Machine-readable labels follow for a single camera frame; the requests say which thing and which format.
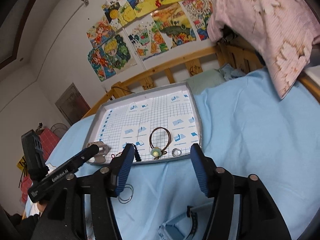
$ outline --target person's hand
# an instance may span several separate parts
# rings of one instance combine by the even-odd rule
[[[40,211],[40,216],[43,213],[44,209],[46,208],[47,204],[48,204],[48,202],[46,200],[40,200],[37,203],[37,208]]]

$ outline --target ceiling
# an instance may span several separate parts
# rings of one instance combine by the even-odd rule
[[[0,14],[0,81],[29,62],[41,30],[59,1],[17,0],[4,21]]]

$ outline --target blue gripper pad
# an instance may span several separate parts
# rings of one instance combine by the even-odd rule
[[[204,168],[204,154],[197,143],[194,143],[191,146],[190,158],[198,179],[200,189],[205,194],[205,196],[208,197],[208,176]]]
[[[118,196],[124,190],[124,186],[125,186],[125,183],[127,182],[127,178],[131,169],[131,165],[132,165],[134,153],[135,153],[133,144],[127,143],[121,156],[123,156],[125,153],[126,153],[126,157],[123,160],[122,166],[117,176],[117,184],[116,184],[117,187],[115,192]]]

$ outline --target silver ring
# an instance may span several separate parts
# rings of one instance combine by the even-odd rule
[[[180,156],[180,155],[182,154],[182,152],[181,152],[180,149],[174,148],[174,149],[172,150],[171,154],[176,157],[176,156]]]
[[[132,185],[131,185],[131,184],[125,184],[123,189],[125,189],[125,188],[131,189],[131,192],[132,192],[132,193],[131,193],[131,196],[130,196],[128,199],[122,199],[122,198],[120,197],[120,194],[119,194],[118,200],[119,200],[119,202],[120,202],[121,204],[127,204],[127,203],[132,199],[132,197],[133,197],[133,187],[132,187]]]

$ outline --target brown ceiling trim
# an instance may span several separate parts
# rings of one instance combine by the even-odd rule
[[[18,54],[18,49],[19,49],[19,43],[21,40],[22,32],[24,29],[24,25],[26,24],[26,21],[28,19],[28,16],[31,12],[31,9],[33,5],[35,4],[36,0],[29,0],[27,3],[26,8],[23,11],[22,17],[20,19],[20,23],[17,29],[16,36],[14,38],[14,43],[13,43],[13,50],[12,50],[12,55],[5,59],[3,62],[0,63],[0,69],[4,68],[7,66],[9,63],[17,59],[17,54]]]

